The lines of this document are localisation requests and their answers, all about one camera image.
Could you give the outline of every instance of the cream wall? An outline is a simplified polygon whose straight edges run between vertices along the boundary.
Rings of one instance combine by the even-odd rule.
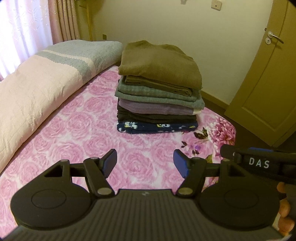
[[[173,44],[197,62],[203,90],[229,104],[259,48],[272,0],[93,0],[94,40]]]

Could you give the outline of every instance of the hand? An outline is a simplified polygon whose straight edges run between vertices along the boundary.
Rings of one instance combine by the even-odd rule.
[[[280,193],[286,193],[284,186],[285,186],[285,183],[280,182],[276,188]],[[291,207],[289,202],[287,201],[287,198],[280,201],[279,214],[281,215],[281,217],[279,219],[278,227],[279,227],[279,232],[284,237],[289,235],[289,232],[292,231],[295,225],[295,222],[289,217],[287,217],[290,212],[290,208]]]

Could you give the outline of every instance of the light switch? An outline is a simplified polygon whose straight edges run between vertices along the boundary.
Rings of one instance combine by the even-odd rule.
[[[222,2],[221,1],[212,0],[212,6],[211,6],[211,8],[220,11],[221,10],[221,7],[222,7]]]

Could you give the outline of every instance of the folded clothing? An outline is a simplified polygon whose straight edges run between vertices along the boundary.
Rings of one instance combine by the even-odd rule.
[[[195,102],[189,102],[189,101],[184,101],[184,100],[161,98],[161,97],[129,95],[129,94],[124,94],[122,92],[119,92],[118,86],[115,91],[115,96],[120,99],[126,99],[126,100],[131,100],[131,101],[162,103],[162,104],[175,104],[175,105],[181,105],[181,106],[185,106],[185,107],[189,107],[189,108],[197,109],[197,110],[203,110],[205,107],[205,103],[201,97],[199,99],[197,99]]]
[[[202,88],[202,77],[193,58],[169,44],[153,45],[145,40],[128,43],[122,52],[118,73],[197,90]]]
[[[195,110],[181,105],[147,103],[125,99],[119,99],[119,105],[130,112],[138,114],[196,115],[201,113],[201,110]]]
[[[196,121],[196,115],[161,115],[161,114],[137,114],[132,113],[119,104],[117,105],[117,118],[118,121],[139,121],[143,123],[193,123]]]
[[[127,85],[125,84],[126,76],[121,76],[118,83],[118,91],[129,94],[129,95],[139,95],[139,96],[151,96],[151,97],[159,97],[159,98],[169,98],[169,99],[178,99],[184,101],[195,102],[200,98],[200,93],[198,90],[193,90],[191,97],[183,96],[163,90],[158,90],[154,88],[150,88],[147,86],[140,85]]]
[[[184,95],[190,97],[192,95],[192,89],[183,87],[183,86],[178,86],[178,85],[173,85],[170,83],[165,83],[162,81],[158,80],[150,80],[141,76],[133,76],[133,75],[128,75],[125,80],[125,84],[127,85],[144,85],[147,87],[163,90],[163,91],[168,91],[171,93],[179,94],[179,95]]]
[[[117,130],[129,134],[155,134],[160,132],[194,131],[198,127],[197,121],[189,124],[149,124],[141,122],[119,121]]]

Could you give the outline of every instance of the sheer white curtain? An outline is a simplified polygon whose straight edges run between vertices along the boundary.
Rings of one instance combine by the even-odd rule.
[[[0,1],[0,80],[49,45],[48,0]]]

